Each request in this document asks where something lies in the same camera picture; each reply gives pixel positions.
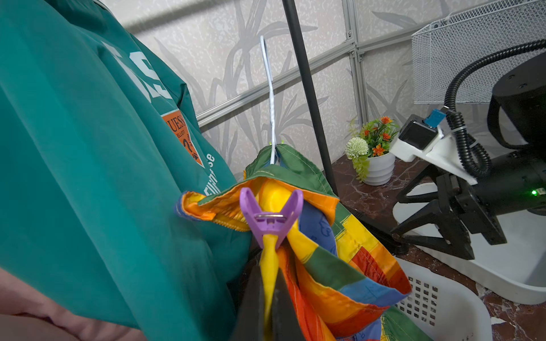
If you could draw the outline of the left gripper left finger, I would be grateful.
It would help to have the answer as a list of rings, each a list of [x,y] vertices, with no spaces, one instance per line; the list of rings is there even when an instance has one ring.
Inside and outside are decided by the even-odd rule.
[[[235,327],[230,340],[259,341],[265,340],[264,312],[265,312],[264,285],[260,267],[255,265],[250,272],[244,296],[241,301]]]

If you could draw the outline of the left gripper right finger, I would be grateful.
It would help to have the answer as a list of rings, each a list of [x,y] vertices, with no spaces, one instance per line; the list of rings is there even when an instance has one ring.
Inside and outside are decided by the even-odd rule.
[[[271,315],[273,340],[305,341],[281,270],[277,272]]]

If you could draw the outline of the rainbow striped jacket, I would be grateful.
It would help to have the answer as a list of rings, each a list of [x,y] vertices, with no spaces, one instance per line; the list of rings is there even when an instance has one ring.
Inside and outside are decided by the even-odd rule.
[[[176,213],[188,220],[254,237],[240,209],[243,188],[251,189],[262,211],[273,213],[295,190],[303,192],[300,217],[281,246],[275,249],[277,236],[265,235],[260,247],[265,340],[273,340],[279,270],[305,340],[426,340],[396,307],[412,285],[395,257],[341,204],[316,165],[285,144],[276,146],[271,165],[270,150],[261,150],[242,182],[214,195],[186,192],[176,204]]]

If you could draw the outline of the purple clothespin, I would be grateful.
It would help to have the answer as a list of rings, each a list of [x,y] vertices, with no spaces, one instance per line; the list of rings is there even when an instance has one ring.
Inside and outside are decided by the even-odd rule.
[[[259,246],[264,248],[264,236],[277,236],[275,249],[287,237],[294,223],[299,219],[304,204],[301,190],[295,190],[279,213],[262,211],[250,188],[240,191],[240,209]]]

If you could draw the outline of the white hanger of rainbow jacket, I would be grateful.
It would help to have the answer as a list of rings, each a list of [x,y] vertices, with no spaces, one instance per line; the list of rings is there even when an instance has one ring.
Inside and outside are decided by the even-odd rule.
[[[260,36],[260,49],[262,53],[262,60],[264,63],[265,75],[267,77],[267,85],[269,90],[269,108],[270,108],[270,133],[271,133],[271,150],[270,150],[270,164],[276,164],[276,122],[275,122],[275,104],[274,104],[274,87],[273,76],[271,71],[270,59],[267,50],[267,44],[264,36]]]

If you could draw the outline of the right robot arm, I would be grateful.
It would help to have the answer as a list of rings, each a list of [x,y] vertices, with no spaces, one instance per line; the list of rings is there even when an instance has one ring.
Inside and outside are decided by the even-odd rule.
[[[473,137],[456,108],[459,88],[488,65],[523,56],[493,86],[486,127],[505,153],[492,157]],[[504,214],[545,213],[545,40],[479,58],[449,83],[444,105],[427,117],[411,116],[390,151],[427,166],[399,193],[399,203],[420,209],[391,231],[398,241],[471,260],[471,236],[491,245],[507,239]]]

